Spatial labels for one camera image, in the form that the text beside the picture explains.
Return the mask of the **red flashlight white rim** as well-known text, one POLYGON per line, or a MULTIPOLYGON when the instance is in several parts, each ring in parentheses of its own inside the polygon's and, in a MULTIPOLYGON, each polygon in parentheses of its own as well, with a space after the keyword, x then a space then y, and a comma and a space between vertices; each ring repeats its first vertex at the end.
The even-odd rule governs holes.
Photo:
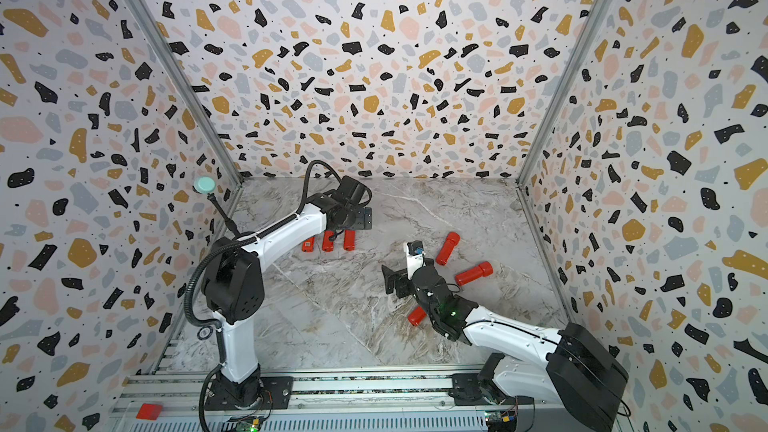
POLYGON ((312 252, 314 250, 315 238, 311 237, 302 243, 301 250, 303 252, 312 252))

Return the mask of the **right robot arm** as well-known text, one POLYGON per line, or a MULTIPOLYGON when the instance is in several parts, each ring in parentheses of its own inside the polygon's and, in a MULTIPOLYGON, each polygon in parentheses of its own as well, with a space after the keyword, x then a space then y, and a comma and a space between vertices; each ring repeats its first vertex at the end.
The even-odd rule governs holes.
POLYGON ((629 412, 626 369, 585 327, 522 323, 454 293, 432 260, 417 268, 383 267, 385 290, 413 297, 443 338, 490 350, 477 377, 455 398, 507 404, 528 397, 561 405, 591 431, 610 431, 629 412))

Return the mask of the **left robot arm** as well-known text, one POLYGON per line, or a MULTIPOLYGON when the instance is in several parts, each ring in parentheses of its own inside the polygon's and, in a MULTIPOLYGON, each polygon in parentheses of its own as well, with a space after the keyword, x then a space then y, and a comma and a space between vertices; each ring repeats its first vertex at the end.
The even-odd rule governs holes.
POLYGON ((263 272, 318 235, 333 241, 339 234, 372 228, 370 188, 350 176, 335 180, 335 188, 309 195, 305 179, 297 210, 260 231, 241 232, 227 217, 225 225, 233 236, 216 241, 198 263, 187 284, 183 312, 188 323, 213 330, 218 350, 217 368, 201 390, 200 411, 215 402, 247 410, 270 398, 253 325, 266 297, 263 272))

